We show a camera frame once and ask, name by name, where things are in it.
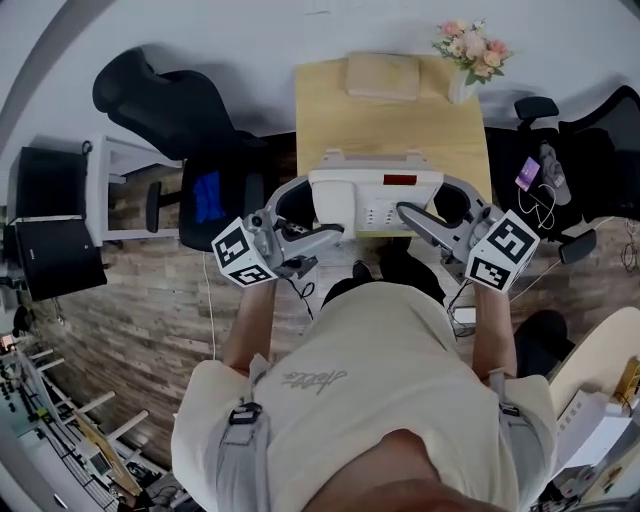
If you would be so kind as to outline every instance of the phone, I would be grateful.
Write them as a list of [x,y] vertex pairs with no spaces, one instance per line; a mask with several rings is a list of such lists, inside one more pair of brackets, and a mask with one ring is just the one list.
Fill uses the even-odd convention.
[[516,185],[518,185],[525,192],[528,192],[529,187],[533,183],[533,180],[536,179],[539,170],[540,164],[538,164],[538,162],[536,162],[533,158],[528,157],[527,161],[522,167],[522,170],[516,177]]

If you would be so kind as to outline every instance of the chair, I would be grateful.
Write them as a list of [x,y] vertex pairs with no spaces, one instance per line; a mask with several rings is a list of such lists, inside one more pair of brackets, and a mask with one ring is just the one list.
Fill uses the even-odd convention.
[[179,202],[181,242],[211,252],[211,241],[231,220],[264,206],[271,188],[267,145],[233,127],[218,90],[203,74],[158,75],[142,49],[133,48],[98,74],[93,102],[167,158],[185,160],[180,192],[163,195],[159,182],[149,187],[147,230],[157,232],[159,209]]
[[[524,98],[515,103],[515,109],[522,120],[517,130],[486,129],[491,181],[503,209],[517,212],[541,238],[561,242],[563,263],[579,261],[596,246],[592,229],[575,238],[563,234],[583,219],[590,222],[596,217],[619,216],[640,220],[640,97],[632,88],[620,87],[583,119],[560,122],[559,130],[531,129],[537,119],[559,114],[549,98]],[[539,227],[535,212],[523,212],[515,183],[526,159],[538,159],[543,141],[556,150],[572,197],[568,204],[553,208],[555,223],[551,230]],[[542,183],[541,174],[533,181],[530,192],[537,191]],[[543,190],[535,198],[550,207],[552,199]],[[527,211],[536,204],[525,193],[521,193],[521,201]]]

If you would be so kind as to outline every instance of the black shoe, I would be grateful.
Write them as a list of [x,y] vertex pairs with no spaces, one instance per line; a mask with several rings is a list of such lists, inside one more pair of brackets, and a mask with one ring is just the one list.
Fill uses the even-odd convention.
[[359,281],[373,281],[373,275],[371,274],[371,270],[367,266],[367,264],[358,260],[353,264],[352,274],[354,279]]

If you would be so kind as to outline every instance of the desk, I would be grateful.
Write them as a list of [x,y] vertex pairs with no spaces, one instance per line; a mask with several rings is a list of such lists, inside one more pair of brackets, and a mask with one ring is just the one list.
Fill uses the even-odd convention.
[[[640,311],[623,308],[616,311],[573,349],[550,379],[549,387],[556,417],[560,416],[580,388],[595,388],[613,395],[629,359],[640,356]],[[589,503],[604,496],[612,469],[624,471],[640,456],[640,442],[600,473],[583,496]]]
[[490,201],[489,159],[478,99],[449,103],[446,95],[455,66],[439,57],[419,58],[420,97],[415,102],[347,95],[347,59],[298,66],[298,175],[308,174],[327,149],[359,154],[417,149],[435,170],[468,181]]

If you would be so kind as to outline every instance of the flower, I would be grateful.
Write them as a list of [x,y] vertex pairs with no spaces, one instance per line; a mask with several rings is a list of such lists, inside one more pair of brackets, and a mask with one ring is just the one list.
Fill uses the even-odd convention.
[[462,52],[464,51],[464,45],[462,44],[462,41],[460,40],[459,37],[454,37],[449,43],[447,50],[454,57],[462,57]]
[[487,45],[485,40],[475,32],[467,32],[462,35],[462,44],[466,49],[466,56],[468,59],[474,60],[478,57],[482,57]]
[[497,68],[502,63],[502,59],[497,52],[486,51],[484,52],[484,62],[487,66],[491,66],[492,68]]
[[455,21],[447,21],[443,23],[440,30],[445,36],[457,36],[460,33],[458,24]]
[[500,55],[500,58],[505,57],[509,53],[509,50],[507,49],[507,45],[504,44],[502,41],[500,41],[500,39],[495,39],[494,41],[490,41],[489,50],[491,50],[492,52],[496,52],[498,55]]
[[493,73],[493,68],[491,66],[487,66],[482,59],[478,59],[473,63],[471,67],[474,74],[488,78],[491,73]]

